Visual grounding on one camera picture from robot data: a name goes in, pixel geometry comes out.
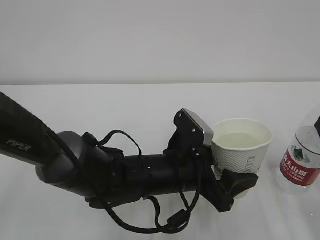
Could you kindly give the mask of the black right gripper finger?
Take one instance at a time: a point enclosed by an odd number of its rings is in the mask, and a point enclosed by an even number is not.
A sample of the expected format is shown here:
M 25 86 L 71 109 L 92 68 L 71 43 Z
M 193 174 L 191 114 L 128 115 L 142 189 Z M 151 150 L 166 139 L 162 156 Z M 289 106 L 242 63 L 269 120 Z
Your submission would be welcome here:
M 320 116 L 317 116 L 314 123 L 314 129 L 318 137 L 320 137 Z

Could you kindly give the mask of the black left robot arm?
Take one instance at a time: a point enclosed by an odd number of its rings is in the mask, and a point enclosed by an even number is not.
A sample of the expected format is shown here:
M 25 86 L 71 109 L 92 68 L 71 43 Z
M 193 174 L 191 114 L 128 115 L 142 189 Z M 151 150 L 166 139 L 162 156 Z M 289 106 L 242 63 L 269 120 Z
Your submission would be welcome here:
M 192 111 L 174 117 L 176 130 L 162 154 L 126 156 L 92 134 L 53 132 L 5 94 L 0 96 L 0 152 L 35 166 L 38 178 L 85 198 L 94 209 L 194 191 L 219 212 L 234 204 L 234 174 L 218 180 L 212 170 L 213 131 Z

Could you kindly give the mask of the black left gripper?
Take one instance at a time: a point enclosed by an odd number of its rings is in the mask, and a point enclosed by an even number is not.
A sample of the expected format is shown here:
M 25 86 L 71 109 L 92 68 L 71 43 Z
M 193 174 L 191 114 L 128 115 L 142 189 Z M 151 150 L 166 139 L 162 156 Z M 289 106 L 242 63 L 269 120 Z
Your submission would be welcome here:
M 204 197 L 220 213 L 229 212 L 234 198 L 255 187 L 258 175 L 224 169 L 220 180 L 214 176 L 211 144 L 199 131 L 176 130 L 163 152 L 176 165 L 176 178 L 181 184 L 195 184 L 195 198 Z

